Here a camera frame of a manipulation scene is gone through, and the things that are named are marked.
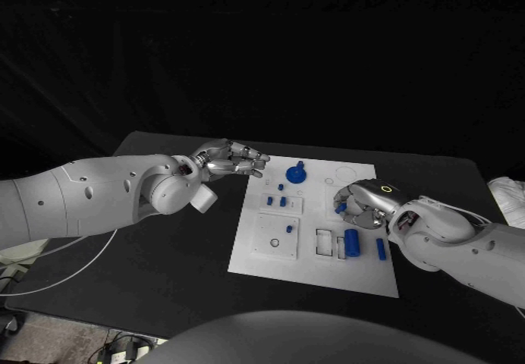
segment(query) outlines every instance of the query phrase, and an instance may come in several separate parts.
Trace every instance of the black backdrop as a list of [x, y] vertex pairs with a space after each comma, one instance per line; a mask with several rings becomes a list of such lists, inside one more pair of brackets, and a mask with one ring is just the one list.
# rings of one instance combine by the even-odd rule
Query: black backdrop
[[135, 130], [459, 156], [487, 179], [525, 177], [518, 5], [80, 3], [0, 11], [0, 178], [110, 155]]

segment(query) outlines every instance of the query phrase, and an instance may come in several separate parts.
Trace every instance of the table surface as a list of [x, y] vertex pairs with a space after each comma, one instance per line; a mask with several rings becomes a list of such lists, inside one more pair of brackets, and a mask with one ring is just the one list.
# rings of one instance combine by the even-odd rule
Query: table surface
[[[206, 141], [135, 132], [116, 155], [188, 155]], [[468, 159], [275, 143], [247, 145], [272, 155], [374, 164], [379, 178], [413, 197], [428, 195], [506, 223]], [[220, 200], [207, 214], [188, 205], [177, 214], [154, 216], [120, 229], [89, 269], [56, 288], [9, 298], [9, 308], [167, 338], [227, 315], [295, 309], [400, 328], [488, 362], [525, 358], [525, 321], [516, 308], [445, 272], [416, 268], [393, 243], [400, 299], [229, 273], [247, 177], [226, 177], [210, 186]], [[17, 292], [71, 275], [97, 255], [110, 235], [90, 237], [41, 258]], [[54, 239], [48, 249], [68, 241]]]

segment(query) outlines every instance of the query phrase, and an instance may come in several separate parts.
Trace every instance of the blue part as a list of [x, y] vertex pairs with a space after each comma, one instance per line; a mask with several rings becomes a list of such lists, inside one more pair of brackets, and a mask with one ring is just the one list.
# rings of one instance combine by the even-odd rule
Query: blue part
[[288, 169], [288, 180], [293, 184], [301, 184], [302, 182], [305, 182], [305, 179], [306, 179], [305, 163], [304, 161], [299, 161], [298, 166], [291, 167]]
[[358, 230], [348, 229], [345, 230], [345, 254], [347, 256], [360, 256], [360, 236]]
[[337, 208], [337, 214], [340, 213], [340, 212], [344, 212], [347, 210], [347, 204], [345, 203], [343, 203], [341, 205], [340, 205], [340, 207]]
[[387, 260], [386, 244], [383, 243], [383, 239], [377, 239], [376, 242], [379, 244], [380, 260]]

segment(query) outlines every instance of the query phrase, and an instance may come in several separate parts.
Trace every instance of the robotic arm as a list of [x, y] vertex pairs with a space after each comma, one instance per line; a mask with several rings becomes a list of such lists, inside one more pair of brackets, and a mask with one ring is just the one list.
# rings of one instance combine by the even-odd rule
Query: robotic arm
[[54, 237], [103, 234], [190, 203], [204, 213], [217, 195], [203, 182], [227, 174], [263, 177], [270, 157], [229, 141], [191, 156], [83, 159], [19, 180], [0, 181], [0, 249]]
[[353, 200], [363, 213], [343, 211], [344, 220], [367, 229], [387, 226], [389, 240], [416, 266], [443, 270], [462, 284], [525, 308], [525, 230], [491, 223], [426, 196], [410, 200], [381, 180], [360, 180], [343, 188], [335, 208]]

